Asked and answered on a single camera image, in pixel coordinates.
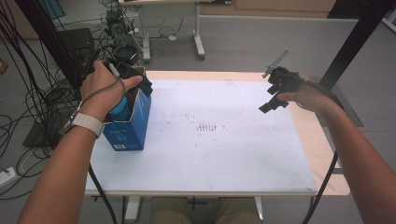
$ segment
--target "blue box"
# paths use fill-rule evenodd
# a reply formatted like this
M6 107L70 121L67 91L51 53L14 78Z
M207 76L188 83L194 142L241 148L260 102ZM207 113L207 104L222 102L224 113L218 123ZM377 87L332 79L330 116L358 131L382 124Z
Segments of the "blue box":
M151 97L141 90L126 93L132 115L127 121L105 122L103 134L116 151L143 150L149 121Z

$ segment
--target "watch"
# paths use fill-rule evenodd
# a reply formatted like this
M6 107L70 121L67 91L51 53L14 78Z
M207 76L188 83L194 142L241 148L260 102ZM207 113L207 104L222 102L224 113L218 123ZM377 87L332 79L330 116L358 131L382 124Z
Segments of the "watch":
M99 138L104 128L103 123L99 119L96 119L89 115L82 114L78 110L73 112L67 123L64 125L64 129L63 129L64 133L68 133L70 129L72 129L75 126L84 127L86 129L93 131L96 134L96 138Z

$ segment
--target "black pole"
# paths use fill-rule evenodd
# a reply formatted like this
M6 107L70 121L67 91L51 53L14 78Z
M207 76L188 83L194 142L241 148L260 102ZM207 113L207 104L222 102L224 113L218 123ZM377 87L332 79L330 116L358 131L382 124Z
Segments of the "black pole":
M50 16L40 5L38 0L15 0L15 2L43 41L72 88L78 91L79 87L82 85L83 77L58 36Z
M364 43L390 10L392 2L393 0L372 1L319 82L320 86L328 90L334 87L359 50L361 50L361 47L363 47Z

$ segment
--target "gray floor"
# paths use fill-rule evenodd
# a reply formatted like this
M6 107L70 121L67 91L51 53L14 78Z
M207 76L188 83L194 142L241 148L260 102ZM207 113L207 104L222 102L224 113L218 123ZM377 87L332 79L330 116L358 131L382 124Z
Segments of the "gray floor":
M206 52L202 61L196 56L191 37L193 20L185 19L176 41L166 38L151 40L153 59L146 66L148 70L263 72L284 48L290 48L291 52L282 66L321 77L355 24L356 21L202 17L201 36ZM29 43L39 49L36 41ZM0 45L0 49L1 57L11 62L5 47ZM361 130L396 170L393 144L396 138L396 106L391 92L396 82L395 62L396 34L380 24L337 84L360 117L364 125ZM21 78L11 64L7 73L0 76L0 114L17 118L25 110L25 94ZM0 159L2 167L15 166L27 150L21 141L32 124L31 119L20 122L7 153ZM25 166L29 167L33 162L29 159ZM35 178L22 180L22 184L1 198L24 193L34 183ZM26 198L0 201L1 223L15 223ZM119 219L121 200L121 197L110 198ZM211 202L213 199L200 200ZM262 202L265 223L301 223L309 200L270 197L262 198ZM145 197L137 223L149 222L149 210L150 197ZM210 211L211 203L197 205L192 212L194 223L207 223ZM100 199L95 202L87 196L79 223L111 223L111 219ZM325 196L310 223L361 223L361 218L350 195Z

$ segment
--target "khaki pants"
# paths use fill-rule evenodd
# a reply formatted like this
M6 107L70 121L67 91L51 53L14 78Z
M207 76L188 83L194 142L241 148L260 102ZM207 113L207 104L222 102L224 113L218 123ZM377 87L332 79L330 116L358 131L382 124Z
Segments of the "khaki pants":
M219 198L215 224L261 224L254 198ZM152 199L150 224L191 224L186 198Z

